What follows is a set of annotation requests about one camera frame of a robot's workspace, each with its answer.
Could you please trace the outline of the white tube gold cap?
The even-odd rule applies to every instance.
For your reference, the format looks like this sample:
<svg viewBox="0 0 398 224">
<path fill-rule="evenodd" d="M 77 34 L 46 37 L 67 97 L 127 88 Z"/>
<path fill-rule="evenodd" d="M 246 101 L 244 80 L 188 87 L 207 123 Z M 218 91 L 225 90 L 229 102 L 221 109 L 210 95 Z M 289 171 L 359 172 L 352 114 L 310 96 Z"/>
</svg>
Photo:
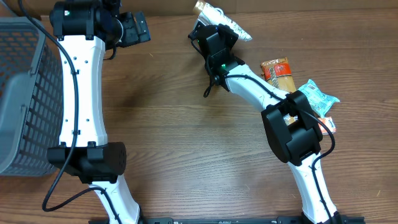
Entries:
<svg viewBox="0 0 398 224">
<path fill-rule="evenodd" d="M 209 25 L 226 25 L 238 34 L 239 40 L 248 42 L 252 37 L 235 21 L 226 16 L 222 9 L 213 7 L 204 0 L 198 0 L 193 8 L 193 12 L 198 16 L 195 26 L 201 24 L 203 26 Z"/>
</svg>

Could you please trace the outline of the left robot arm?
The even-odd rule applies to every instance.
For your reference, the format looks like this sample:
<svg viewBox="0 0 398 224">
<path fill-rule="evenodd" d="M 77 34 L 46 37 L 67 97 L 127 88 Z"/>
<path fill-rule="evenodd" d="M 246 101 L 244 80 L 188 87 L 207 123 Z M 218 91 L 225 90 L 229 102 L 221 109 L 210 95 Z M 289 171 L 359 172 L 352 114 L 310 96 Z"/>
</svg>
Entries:
<svg viewBox="0 0 398 224">
<path fill-rule="evenodd" d="M 101 77 L 107 50 L 150 40 L 143 12 L 120 12 L 119 1 L 59 1 L 50 12 L 63 69 L 63 121 L 48 161 L 95 192 L 107 223 L 144 223 L 124 171 L 126 147 L 105 130 Z"/>
</svg>

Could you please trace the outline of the orange tissue pack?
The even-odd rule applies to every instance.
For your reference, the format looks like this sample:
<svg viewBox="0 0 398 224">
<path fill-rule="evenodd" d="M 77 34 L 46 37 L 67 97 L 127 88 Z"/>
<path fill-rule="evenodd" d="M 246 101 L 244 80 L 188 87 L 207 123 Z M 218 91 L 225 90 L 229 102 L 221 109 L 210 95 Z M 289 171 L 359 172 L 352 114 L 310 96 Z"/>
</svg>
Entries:
<svg viewBox="0 0 398 224">
<path fill-rule="evenodd" d="M 336 132 L 336 126 L 333 122 L 332 117 L 318 118 L 318 119 L 330 130 L 332 134 Z M 323 135 L 328 135 L 327 130 L 321 124 L 319 124 L 319 128 Z"/>
</svg>

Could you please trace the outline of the teal snack packet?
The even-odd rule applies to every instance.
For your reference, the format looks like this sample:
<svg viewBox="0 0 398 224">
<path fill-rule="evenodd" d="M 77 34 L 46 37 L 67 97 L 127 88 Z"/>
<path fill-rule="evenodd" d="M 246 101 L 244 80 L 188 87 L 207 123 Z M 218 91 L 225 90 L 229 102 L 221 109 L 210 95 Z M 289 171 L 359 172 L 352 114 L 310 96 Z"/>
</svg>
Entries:
<svg viewBox="0 0 398 224">
<path fill-rule="evenodd" d="M 312 110 L 321 118 L 325 118 L 327 112 L 329 112 L 334 103 L 340 102 L 337 97 L 323 93 L 311 79 L 298 90 L 307 97 Z"/>
</svg>

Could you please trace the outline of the orange spaghetti packet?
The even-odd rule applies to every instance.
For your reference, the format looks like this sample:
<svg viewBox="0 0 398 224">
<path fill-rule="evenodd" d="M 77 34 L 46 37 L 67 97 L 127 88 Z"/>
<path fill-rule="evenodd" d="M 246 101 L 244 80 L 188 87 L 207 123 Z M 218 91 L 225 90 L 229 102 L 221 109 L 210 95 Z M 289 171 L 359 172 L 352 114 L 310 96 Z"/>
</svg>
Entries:
<svg viewBox="0 0 398 224">
<path fill-rule="evenodd" d="M 297 90 L 287 57 L 262 62 L 261 68 L 263 79 L 270 85 L 289 93 Z"/>
</svg>

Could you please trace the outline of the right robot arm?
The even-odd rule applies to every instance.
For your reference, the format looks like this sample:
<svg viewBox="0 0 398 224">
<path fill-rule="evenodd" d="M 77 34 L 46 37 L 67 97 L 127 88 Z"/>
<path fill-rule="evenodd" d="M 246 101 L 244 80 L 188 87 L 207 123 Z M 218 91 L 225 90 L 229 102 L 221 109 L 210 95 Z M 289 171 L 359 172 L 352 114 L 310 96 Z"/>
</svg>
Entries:
<svg viewBox="0 0 398 224">
<path fill-rule="evenodd" d="M 293 173 L 302 198 L 304 223 L 342 223 L 329 196 L 321 159 L 320 126 L 307 97 L 289 93 L 261 79 L 231 49 L 238 35 L 227 25 L 198 21 L 188 35 L 205 60 L 210 87 L 221 86 L 239 95 L 261 112 L 268 144 L 275 156 Z"/>
</svg>

